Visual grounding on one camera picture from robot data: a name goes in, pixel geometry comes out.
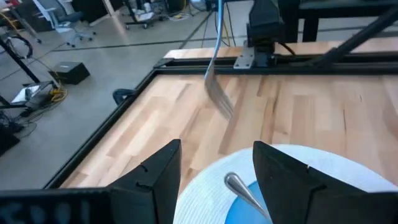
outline concrete floor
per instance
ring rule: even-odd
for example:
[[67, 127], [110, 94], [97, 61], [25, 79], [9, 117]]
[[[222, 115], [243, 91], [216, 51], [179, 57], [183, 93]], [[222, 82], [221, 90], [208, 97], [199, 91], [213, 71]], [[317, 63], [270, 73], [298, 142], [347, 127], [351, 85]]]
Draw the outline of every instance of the concrete floor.
[[[229, 6], [234, 35], [239, 37], [236, 43], [242, 45], [247, 21], [241, 18], [247, 18], [251, 3], [233, 2]], [[206, 39], [216, 37], [213, 16], [207, 24]], [[77, 86], [67, 86], [65, 101], [46, 112], [36, 121], [37, 128], [31, 135], [0, 157], [0, 190], [43, 187], [116, 108], [111, 97], [113, 90], [134, 88], [153, 64], [169, 50], [181, 46], [205, 17], [206, 12], [200, 12], [184, 21], [156, 22], [146, 30], [141, 26], [125, 30], [121, 21], [128, 21], [128, 17], [107, 18], [90, 28], [98, 34], [94, 41], [80, 42], [75, 49], [65, 45], [56, 32], [39, 34], [43, 44], [32, 41], [35, 58], [50, 66], [62, 61], [83, 62], [91, 76]], [[366, 26], [373, 20], [321, 20], [318, 40], [345, 40], [358, 31], [350, 27]], [[204, 30], [205, 25], [184, 48], [201, 47]], [[215, 40], [206, 40], [203, 46], [212, 47], [214, 44]], [[41, 80], [50, 79], [47, 69], [39, 62], [30, 59], [26, 63]], [[3, 97], [11, 100], [21, 89], [21, 84], [29, 82], [8, 55], [0, 54], [0, 94]]]

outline wooden table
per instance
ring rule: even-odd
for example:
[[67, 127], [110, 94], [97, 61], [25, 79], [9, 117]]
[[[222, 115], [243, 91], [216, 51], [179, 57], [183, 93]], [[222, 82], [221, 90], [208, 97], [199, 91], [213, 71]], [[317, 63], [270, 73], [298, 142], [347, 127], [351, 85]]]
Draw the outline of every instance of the wooden table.
[[[398, 50], [397, 43], [374, 39], [358, 50]], [[290, 46], [298, 54], [319, 54], [338, 44]], [[219, 56], [240, 51], [224, 48]], [[211, 57], [212, 52], [172, 50], [166, 57]], [[108, 185], [174, 138], [182, 140], [180, 190], [212, 162], [255, 140], [330, 151], [398, 184], [398, 77], [223, 75], [219, 81], [234, 103], [231, 121], [209, 101], [203, 75], [159, 75], [62, 187]]]

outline metal fork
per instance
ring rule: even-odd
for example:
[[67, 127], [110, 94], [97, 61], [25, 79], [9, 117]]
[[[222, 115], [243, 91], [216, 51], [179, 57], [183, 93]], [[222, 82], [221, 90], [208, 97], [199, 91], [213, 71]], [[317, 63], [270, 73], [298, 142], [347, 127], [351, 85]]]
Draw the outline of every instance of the metal fork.
[[218, 35], [214, 55], [210, 60], [210, 64], [205, 74], [205, 89], [212, 102], [216, 105], [217, 109], [224, 116], [225, 119], [230, 119], [233, 115], [233, 104], [223, 91], [220, 84], [217, 82], [214, 70], [215, 60], [217, 58], [218, 50], [221, 45], [222, 29], [223, 29], [223, 13], [224, 4], [222, 0], [218, 0]]

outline office chair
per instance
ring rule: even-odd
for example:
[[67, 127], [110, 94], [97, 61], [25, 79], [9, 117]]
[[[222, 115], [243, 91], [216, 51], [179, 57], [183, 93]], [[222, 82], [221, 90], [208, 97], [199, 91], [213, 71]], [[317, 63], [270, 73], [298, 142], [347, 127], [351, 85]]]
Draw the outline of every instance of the office chair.
[[35, 2], [36, 6], [39, 8], [41, 17], [46, 18], [46, 20], [51, 23], [52, 28], [57, 30], [59, 33], [70, 29], [74, 32], [74, 35], [66, 40], [67, 45], [75, 47], [75, 42], [77, 39], [83, 40], [84, 38], [87, 38], [89, 41], [91, 41], [93, 40], [93, 35], [96, 35], [96, 32], [86, 34], [76, 30], [77, 24], [83, 18], [82, 12], [73, 12], [71, 14], [67, 14], [66, 10], [63, 8], [61, 3], [58, 2], [58, 0], [33, 0], [33, 2]]

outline blue bowl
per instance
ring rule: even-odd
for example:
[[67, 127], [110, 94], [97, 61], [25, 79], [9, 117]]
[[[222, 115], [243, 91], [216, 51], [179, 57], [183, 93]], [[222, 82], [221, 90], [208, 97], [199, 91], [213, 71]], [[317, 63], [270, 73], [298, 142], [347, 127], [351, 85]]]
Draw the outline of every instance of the blue bowl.
[[[264, 209], [267, 209], [266, 203], [262, 198], [259, 184], [257, 183], [257, 181], [249, 185], [249, 189], [253, 193], [254, 197], [260, 202], [261, 206]], [[259, 211], [250, 206], [243, 199], [237, 197], [228, 211], [225, 223], [226, 224], [246, 224], [246, 223], [271, 224], [272, 222], [270, 220], [267, 220], [264, 216], [261, 215]]]

